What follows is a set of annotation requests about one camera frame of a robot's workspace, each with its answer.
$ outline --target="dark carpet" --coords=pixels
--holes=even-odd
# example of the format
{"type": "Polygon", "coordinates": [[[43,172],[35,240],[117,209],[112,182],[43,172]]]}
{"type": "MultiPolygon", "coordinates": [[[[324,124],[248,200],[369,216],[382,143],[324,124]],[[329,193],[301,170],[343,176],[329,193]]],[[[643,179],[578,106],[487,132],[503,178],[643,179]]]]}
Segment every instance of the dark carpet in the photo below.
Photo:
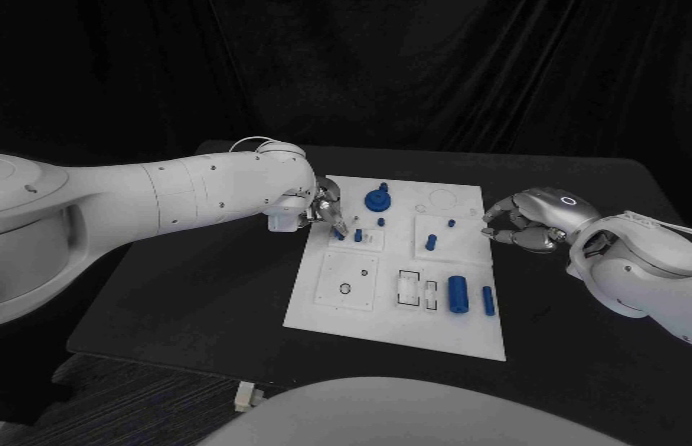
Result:
{"type": "Polygon", "coordinates": [[[1,446],[195,445],[241,414],[238,381],[208,375],[75,355],[53,382],[71,399],[35,425],[4,424],[1,446]]]}

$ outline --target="small blue block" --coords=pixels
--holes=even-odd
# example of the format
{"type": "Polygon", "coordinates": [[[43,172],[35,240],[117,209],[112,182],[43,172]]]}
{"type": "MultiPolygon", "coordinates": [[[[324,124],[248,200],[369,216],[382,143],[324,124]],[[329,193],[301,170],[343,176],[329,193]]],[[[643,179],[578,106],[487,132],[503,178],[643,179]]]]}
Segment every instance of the small blue block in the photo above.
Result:
{"type": "Polygon", "coordinates": [[[486,305],[486,315],[494,316],[493,288],[483,286],[483,303],[486,305]]]}
{"type": "Polygon", "coordinates": [[[468,290],[466,287],[466,278],[463,276],[450,276],[450,311],[453,313],[468,312],[468,290]]]}
{"type": "Polygon", "coordinates": [[[428,242],[425,243],[425,249],[428,251],[432,251],[435,249],[435,241],[437,241],[437,236],[431,234],[428,236],[428,242]]]}

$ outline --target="blue object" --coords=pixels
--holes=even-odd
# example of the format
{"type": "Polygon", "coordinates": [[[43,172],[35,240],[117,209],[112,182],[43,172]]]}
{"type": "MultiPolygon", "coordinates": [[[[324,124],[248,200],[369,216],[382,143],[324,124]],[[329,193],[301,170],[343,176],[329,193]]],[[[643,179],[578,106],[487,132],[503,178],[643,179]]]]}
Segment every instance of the blue object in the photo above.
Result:
{"type": "Polygon", "coordinates": [[[486,304],[486,315],[494,316],[493,288],[483,286],[483,303],[486,304]]]}
{"type": "Polygon", "coordinates": [[[437,241],[437,236],[431,234],[428,236],[428,242],[425,243],[425,249],[428,251],[432,251],[435,249],[435,241],[437,241]]]}
{"type": "Polygon", "coordinates": [[[450,311],[453,313],[468,312],[468,290],[466,287],[466,278],[463,276],[450,276],[450,311]]]}
{"type": "Polygon", "coordinates": [[[386,183],[382,183],[379,189],[370,191],[365,196],[365,206],[376,213],[389,209],[389,206],[392,205],[392,197],[389,196],[388,191],[389,187],[386,186],[386,183]]]}

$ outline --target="white platform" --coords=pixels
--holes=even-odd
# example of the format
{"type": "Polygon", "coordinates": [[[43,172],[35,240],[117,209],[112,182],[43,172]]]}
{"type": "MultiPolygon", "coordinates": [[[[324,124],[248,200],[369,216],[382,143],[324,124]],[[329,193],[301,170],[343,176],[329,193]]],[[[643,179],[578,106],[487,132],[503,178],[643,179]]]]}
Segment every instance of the white platform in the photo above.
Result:
{"type": "Polygon", "coordinates": [[[504,361],[480,187],[329,178],[340,187],[350,234],[339,241],[326,223],[313,224],[284,326],[504,361]],[[392,206],[375,213],[365,196],[382,182],[392,206]],[[362,242],[353,238],[357,228],[362,242]],[[434,251],[425,249],[430,234],[437,235],[434,251]],[[467,280],[467,313],[450,311],[450,276],[467,280]],[[494,316],[486,315],[483,286],[493,289],[494,316]],[[417,306],[399,304],[398,287],[419,298],[417,306]]]}

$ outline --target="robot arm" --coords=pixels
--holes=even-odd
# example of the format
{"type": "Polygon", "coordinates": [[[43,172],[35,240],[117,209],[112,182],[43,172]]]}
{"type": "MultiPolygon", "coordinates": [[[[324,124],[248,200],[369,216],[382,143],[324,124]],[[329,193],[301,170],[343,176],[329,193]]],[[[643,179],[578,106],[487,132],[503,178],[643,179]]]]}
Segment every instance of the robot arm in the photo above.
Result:
{"type": "Polygon", "coordinates": [[[339,188],[288,143],[146,164],[58,167],[0,155],[0,323],[65,289],[94,261],[140,239],[268,216],[274,232],[329,221],[339,188]]]}
{"type": "Polygon", "coordinates": [[[692,230],[630,211],[601,218],[581,198],[554,188],[530,188],[503,199],[484,221],[506,212],[519,231],[484,228],[483,235],[541,253],[568,242],[566,271],[598,301],[627,317],[650,316],[692,342],[692,243],[663,226],[692,230]]]}

